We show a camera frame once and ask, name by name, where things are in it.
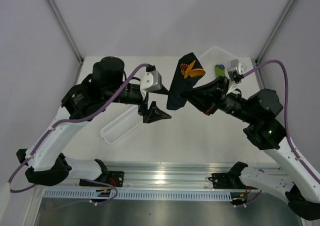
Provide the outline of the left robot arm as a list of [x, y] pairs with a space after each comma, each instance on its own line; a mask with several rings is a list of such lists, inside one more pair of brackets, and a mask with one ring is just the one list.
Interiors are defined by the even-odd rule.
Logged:
[[156, 67], [144, 63], [137, 70], [142, 71], [142, 75], [138, 83], [133, 84], [135, 73], [125, 73], [124, 61], [107, 56], [96, 62], [92, 73], [67, 92], [57, 118], [40, 140], [30, 149], [17, 151], [19, 162], [27, 166], [25, 176], [29, 183], [50, 187], [66, 179], [76, 179], [81, 186], [116, 185], [102, 160], [73, 159], [65, 156], [63, 150], [84, 126], [112, 103], [136, 105], [145, 124], [170, 118], [155, 101], [149, 102], [149, 93], [169, 93]]

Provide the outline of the white narrow cutlery tray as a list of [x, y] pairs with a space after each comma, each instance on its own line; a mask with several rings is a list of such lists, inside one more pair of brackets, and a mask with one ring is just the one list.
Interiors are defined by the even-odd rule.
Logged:
[[108, 145], [122, 140], [142, 123], [138, 114], [138, 106], [134, 105], [100, 130], [100, 136]]

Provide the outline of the dark navy paper napkin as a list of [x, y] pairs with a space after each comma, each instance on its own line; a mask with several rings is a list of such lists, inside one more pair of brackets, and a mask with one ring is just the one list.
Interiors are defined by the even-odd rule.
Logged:
[[181, 94], [190, 92], [195, 84], [203, 77], [186, 78], [180, 70], [180, 64], [190, 64], [192, 61], [196, 60], [192, 69], [204, 69], [193, 52], [184, 55], [178, 60], [173, 79], [169, 88], [169, 93], [167, 97], [166, 109], [170, 111], [176, 111], [183, 108], [187, 102]]

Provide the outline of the orange plastic spoon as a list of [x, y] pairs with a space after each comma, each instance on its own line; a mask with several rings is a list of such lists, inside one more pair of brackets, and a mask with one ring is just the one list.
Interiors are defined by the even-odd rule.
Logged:
[[196, 77], [203, 77], [206, 74], [206, 71], [202, 68], [195, 68], [195, 69], [191, 69], [189, 71], [185, 71], [183, 72], [183, 77], [184, 79], [187, 78], [196, 78]]

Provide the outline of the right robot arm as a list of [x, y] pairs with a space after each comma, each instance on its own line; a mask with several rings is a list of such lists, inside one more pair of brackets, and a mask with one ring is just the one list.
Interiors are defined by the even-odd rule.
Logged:
[[183, 92], [181, 97], [209, 116], [220, 110], [248, 124], [243, 129], [247, 139], [270, 156], [286, 173], [277, 178], [238, 161], [226, 173], [224, 189], [253, 187], [273, 195], [289, 206], [300, 218], [308, 221], [320, 218], [320, 184], [313, 178], [319, 173], [298, 159], [291, 147], [285, 127], [276, 119], [283, 110], [274, 90], [262, 89], [248, 99], [239, 89], [227, 92], [229, 79], [219, 76], [214, 81]]

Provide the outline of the orange plastic fork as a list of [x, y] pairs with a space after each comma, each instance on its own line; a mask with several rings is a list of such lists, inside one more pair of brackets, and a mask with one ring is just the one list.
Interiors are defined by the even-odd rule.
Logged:
[[189, 67], [190, 67], [190, 64], [181, 63], [181, 64], [180, 64], [180, 71], [181, 71], [181, 73], [182, 73], [182, 74], [185, 74]]

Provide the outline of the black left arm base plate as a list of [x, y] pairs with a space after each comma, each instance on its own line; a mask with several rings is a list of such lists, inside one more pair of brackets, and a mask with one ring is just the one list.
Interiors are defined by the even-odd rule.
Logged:
[[103, 173], [101, 176], [95, 179], [95, 182], [81, 179], [79, 181], [79, 185], [81, 187], [102, 187], [103, 185], [101, 183], [104, 183], [121, 188], [123, 186], [124, 176], [124, 171], [109, 171], [108, 174]]

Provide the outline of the orange plastic knife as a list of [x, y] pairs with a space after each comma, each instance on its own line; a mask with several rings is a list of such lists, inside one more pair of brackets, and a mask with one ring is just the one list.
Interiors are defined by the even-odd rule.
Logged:
[[195, 63], [196, 63], [196, 60], [193, 60], [190, 64], [188, 64], [188, 66], [186, 68], [186, 72], [191, 71], [193, 69]]

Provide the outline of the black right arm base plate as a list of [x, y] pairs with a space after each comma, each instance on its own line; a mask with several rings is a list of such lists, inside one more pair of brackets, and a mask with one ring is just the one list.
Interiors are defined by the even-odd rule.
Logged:
[[208, 180], [212, 183], [214, 189], [234, 189], [234, 190], [245, 190], [257, 188], [249, 185], [245, 185], [240, 180], [240, 173], [212, 173], [208, 177]]

